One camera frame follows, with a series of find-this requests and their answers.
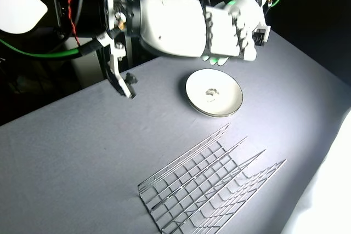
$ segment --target plate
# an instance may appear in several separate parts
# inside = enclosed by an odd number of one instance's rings
[[[185,89],[193,107],[213,117],[232,115],[243,100],[239,84],[228,74],[213,69],[195,71]]]

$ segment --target metal wire basket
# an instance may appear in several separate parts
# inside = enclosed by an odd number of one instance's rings
[[[264,151],[237,164],[218,140],[229,124],[139,184],[140,198],[161,233],[218,232],[286,160],[247,177],[244,169]]]

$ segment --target red wire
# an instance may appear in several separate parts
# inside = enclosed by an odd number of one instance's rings
[[[72,8],[71,8],[71,2],[73,0],[68,0],[68,18],[70,19],[71,21],[71,26],[72,26],[72,33],[76,39],[76,42],[78,44],[78,46],[80,46],[81,44],[79,43],[79,40],[78,40],[78,37],[77,37],[77,32],[76,32],[76,25],[75,23],[73,22],[73,19],[72,19]]]

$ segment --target gray table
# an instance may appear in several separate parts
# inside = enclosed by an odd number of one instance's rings
[[[186,101],[205,67],[241,85],[233,116]],[[255,62],[158,58],[132,72],[133,100],[103,81],[0,128],[0,233],[157,233],[137,185],[228,122],[223,144],[248,136],[288,162],[222,233],[279,233],[351,107],[348,86],[274,32]]]

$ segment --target dish rack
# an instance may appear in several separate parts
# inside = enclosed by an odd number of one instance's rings
[[[139,195],[161,233],[217,233],[286,160],[253,176],[244,169],[264,151],[240,164],[218,140],[229,124],[139,184]]]

